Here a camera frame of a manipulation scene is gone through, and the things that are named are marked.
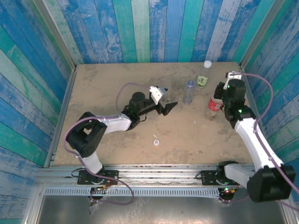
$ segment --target cable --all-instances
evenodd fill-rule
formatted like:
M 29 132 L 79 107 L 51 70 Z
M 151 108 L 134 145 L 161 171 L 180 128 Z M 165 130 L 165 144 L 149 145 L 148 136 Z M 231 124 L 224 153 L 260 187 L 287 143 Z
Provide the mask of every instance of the cable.
M 131 204 L 133 202 L 133 199 L 134 199 L 134 192 L 133 190 L 130 188 L 129 185 L 127 185 L 124 181 L 121 181 L 119 179 L 115 179 L 115 178 L 112 178 L 112 177 L 107 177 L 107 176 L 101 176 L 101 175 L 97 175 L 95 173 L 93 173 L 89 168 L 87 168 L 87 166 L 85 165 L 82 157 L 80 156 L 79 153 L 76 153 L 74 151 L 71 151 L 69 150 L 67 147 L 66 147 L 66 138 L 68 136 L 68 134 L 80 123 L 84 122 L 84 121 L 87 121 L 87 120 L 106 120 L 106 118 L 104 116 L 94 116 L 94 117 L 87 117 L 87 118 L 83 118 L 81 120 L 78 120 L 75 124 L 73 124 L 65 133 L 64 135 L 64 149 L 68 152 L 68 153 L 71 153 L 73 155 L 75 155 L 80 163 L 82 164 L 83 168 L 88 172 L 90 173 L 91 175 L 93 176 L 96 176 L 96 177 L 99 177 L 99 178 L 102 178 L 102 179 L 107 179 L 107 180 L 111 180 L 111 181 L 116 181 L 116 182 L 120 182 L 122 183 L 123 185 L 125 185 L 132 193 L 132 197 L 131 197 L 131 200 L 129 202 L 126 202 L 126 203 L 120 203 L 120 202 L 111 202 L 111 201 L 108 201 L 108 200 L 101 200 L 101 202 L 105 202 L 105 203 L 110 203 L 110 204 L 117 204 L 117 205 L 128 205 L 128 204 Z
M 273 159 L 273 157 L 271 156 L 270 152 L 268 151 L 267 147 L 264 145 L 261 137 L 259 136 L 258 132 L 257 132 L 257 124 L 262 120 L 262 118 L 266 115 L 266 113 L 268 112 L 268 110 L 271 107 L 272 101 L 273 101 L 273 88 L 271 86 L 271 84 L 269 83 L 269 81 L 267 79 L 265 79 L 264 77 L 258 76 L 256 74 L 251 74 L 251 73 L 236 73 L 235 75 L 242 75 L 242 76 L 252 76 L 252 77 L 256 77 L 259 78 L 261 80 L 263 80 L 270 88 L 270 92 L 271 92 L 271 97 L 270 97 L 270 101 L 264 111 L 264 113 L 255 121 L 254 125 L 253 125 L 253 131 L 256 135 L 257 140 L 259 141 L 259 143 L 261 144 L 261 146 L 263 147 L 264 151 L 266 152 L 267 156 L 269 157 L 269 160 L 274 164 L 275 168 L 279 171 L 279 173 L 283 176 L 283 178 L 285 179 L 285 181 L 287 181 L 287 183 L 296 191 L 297 194 L 299 194 L 299 189 L 291 182 L 291 180 L 285 175 L 285 173 L 282 171 L 282 169 L 279 167 L 279 165 L 275 162 L 275 160 Z M 299 209 L 285 203 L 282 201 L 277 201 L 280 204 L 283 204 L 291 209 L 294 209 L 296 211 L 299 211 Z
M 282 205 L 284 205 L 284 206 L 286 206 L 286 207 L 289 207 L 290 209 L 293 209 L 293 210 L 299 212 L 299 208 L 296 208 L 296 207 L 294 207 L 294 206 L 291 206 L 290 204 L 285 203 L 285 202 L 283 202 L 283 201 L 277 201 L 277 202 L 278 202 L 279 204 L 282 204 Z
M 195 179 L 202 180 L 202 177 L 198 177 L 198 175 L 201 174 L 200 172 L 195 176 Z
M 119 99 L 119 97 L 120 97 L 120 95 L 121 95 L 121 92 L 124 90 L 124 88 L 125 88 L 127 85 L 136 85 L 136 86 L 139 86 L 139 87 L 148 89 L 148 90 L 150 89 L 150 88 L 147 87 L 147 86 L 140 85 L 140 84 L 137 84 L 137 83 L 127 83 L 127 84 L 125 84 L 125 85 L 121 88 L 121 90 L 118 92 L 117 97 L 116 97 L 115 106 L 116 106 L 116 109 L 117 109 L 118 112 L 121 112 L 121 110 L 118 108 L 118 99 Z
M 74 176 L 73 173 L 76 172 L 76 171 L 79 171 L 79 170 L 83 170 L 83 169 L 84 169 L 84 168 L 78 168 L 78 169 L 73 170 L 73 171 L 71 172 L 71 176 L 72 176 L 72 177 L 79 178 L 79 176 Z

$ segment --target blue wooden wall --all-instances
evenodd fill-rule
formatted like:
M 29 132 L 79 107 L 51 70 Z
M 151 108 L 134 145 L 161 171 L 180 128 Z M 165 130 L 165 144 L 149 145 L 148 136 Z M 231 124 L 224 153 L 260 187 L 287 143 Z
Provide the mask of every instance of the blue wooden wall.
M 274 0 L 43 0 L 75 64 L 240 62 Z
M 0 224 L 21 223 L 70 73 L 32 0 L 0 0 Z
M 299 0 L 286 0 L 259 43 L 246 71 L 271 82 L 274 100 L 262 119 L 268 142 L 299 174 Z M 258 111 L 270 98 L 267 85 L 249 77 Z M 299 175 L 296 176 L 299 187 Z

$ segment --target beige table surface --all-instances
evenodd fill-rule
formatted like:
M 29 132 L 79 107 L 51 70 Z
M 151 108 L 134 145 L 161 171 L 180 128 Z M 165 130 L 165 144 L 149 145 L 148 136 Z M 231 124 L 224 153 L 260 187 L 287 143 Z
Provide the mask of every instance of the beige table surface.
M 239 135 L 224 118 L 224 113 L 210 120 L 207 103 L 225 73 L 238 70 L 237 63 L 213 63 L 211 76 L 204 89 L 197 88 L 190 105 L 182 103 L 185 83 L 198 75 L 202 63 L 132 63 L 79 65 L 67 109 L 62 136 L 86 111 L 94 115 L 117 114 L 115 99 L 128 82 L 169 89 L 163 103 L 178 101 L 167 115 L 155 111 L 147 120 L 126 132 L 104 135 L 97 155 L 104 164 L 218 163 L 225 160 L 252 162 Z M 128 86 L 122 93 L 119 107 L 128 104 L 136 91 L 148 97 L 148 90 Z M 155 146 L 155 136 L 160 144 Z M 79 164 L 59 141 L 55 164 Z

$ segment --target red label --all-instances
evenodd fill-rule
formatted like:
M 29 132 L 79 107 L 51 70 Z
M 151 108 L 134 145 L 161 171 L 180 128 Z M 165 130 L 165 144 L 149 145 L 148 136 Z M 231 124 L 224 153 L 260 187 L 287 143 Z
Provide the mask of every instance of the red label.
M 209 101 L 209 104 L 208 104 L 208 108 L 210 110 L 212 110 L 212 111 L 219 111 L 222 105 L 223 104 L 218 104 L 218 103 L 214 102 L 212 100 L 212 98 L 210 98 L 210 101 Z

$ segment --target white sticker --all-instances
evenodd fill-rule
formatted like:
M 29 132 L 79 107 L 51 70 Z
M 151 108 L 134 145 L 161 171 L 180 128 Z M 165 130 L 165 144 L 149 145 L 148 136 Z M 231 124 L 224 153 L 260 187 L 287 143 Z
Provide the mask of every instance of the white sticker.
M 199 85 L 199 86 L 205 86 L 206 82 L 207 82 L 207 79 L 208 79 L 207 77 L 198 76 L 197 85 Z

